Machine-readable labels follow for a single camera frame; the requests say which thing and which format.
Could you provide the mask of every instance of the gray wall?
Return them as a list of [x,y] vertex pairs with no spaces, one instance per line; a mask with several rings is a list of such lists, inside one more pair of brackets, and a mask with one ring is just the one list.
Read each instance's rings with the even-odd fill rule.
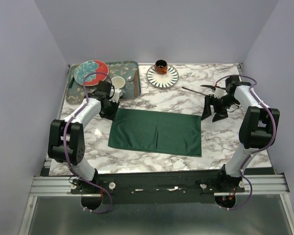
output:
[[0,0],[0,235],[19,231],[67,66],[32,0]]
[[285,172],[294,210],[294,0],[280,0],[244,61],[243,71],[259,81],[257,94],[281,112],[273,166]]
[[277,0],[35,0],[67,63],[242,62]]

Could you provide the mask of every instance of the marble table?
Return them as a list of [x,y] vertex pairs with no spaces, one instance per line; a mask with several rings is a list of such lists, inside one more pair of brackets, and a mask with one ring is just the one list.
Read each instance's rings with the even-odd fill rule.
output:
[[[181,87],[211,94],[210,89],[200,85],[214,84],[223,76],[238,74],[234,64],[174,65],[179,72],[179,81],[173,87],[162,90],[147,81],[146,72],[150,66],[139,66],[142,94],[137,99],[121,101],[122,108],[201,115],[204,97]],[[64,102],[61,118],[72,113],[77,107],[78,105]],[[97,115],[84,131],[85,158],[99,173],[220,169],[232,157],[239,144],[238,133],[244,111],[240,107],[228,115],[227,119],[214,123],[213,115],[201,122],[202,157],[110,148],[108,140],[112,122]],[[263,151],[256,155],[248,167],[271,167],[267,152]],[[70,174],[66,166],[52,160],[50,176]]]

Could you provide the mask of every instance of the white plate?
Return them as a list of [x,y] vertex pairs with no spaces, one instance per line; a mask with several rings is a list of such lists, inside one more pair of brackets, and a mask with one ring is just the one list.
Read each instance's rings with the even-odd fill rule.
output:
[[177,83],[178,72],[175,67],[168,65],[167,73],[159,74],[153,65],[147,71],[147,79],[153,86],[165,89]]

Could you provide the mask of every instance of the gray floor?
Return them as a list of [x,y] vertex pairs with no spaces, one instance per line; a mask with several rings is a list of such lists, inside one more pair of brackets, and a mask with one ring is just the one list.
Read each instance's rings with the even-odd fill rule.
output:
[[254,195],[237,211],[212,204],[115,205],[107,214],[82,210],[77,197],[39,198],[31,235],[288,235],[279,195]]

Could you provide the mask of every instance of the plate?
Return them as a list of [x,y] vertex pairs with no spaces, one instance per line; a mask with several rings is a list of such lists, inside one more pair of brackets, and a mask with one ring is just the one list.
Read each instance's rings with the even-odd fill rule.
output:
[[165,89],[177,83],[178,72],[175,67],[168,65],[166,74],[158,74],[153,65],[147,71],[147,79],[155,87]]
[[[108,74],[109,68],[104,62],[99,61],[99,60],[86,61],[75,69],[75,72],[74,72],[75,81],[78,84],[83,85],[85,76],[87,76],[88,74],[90,74],[92,72],[103,72],[105,74]],[[85,86],[98,85],[98,83],[100,81],[103,81],[104,79],[106,79],[106,77],[107,76],[105,76],[103,74],[90,75],[86,79]]]

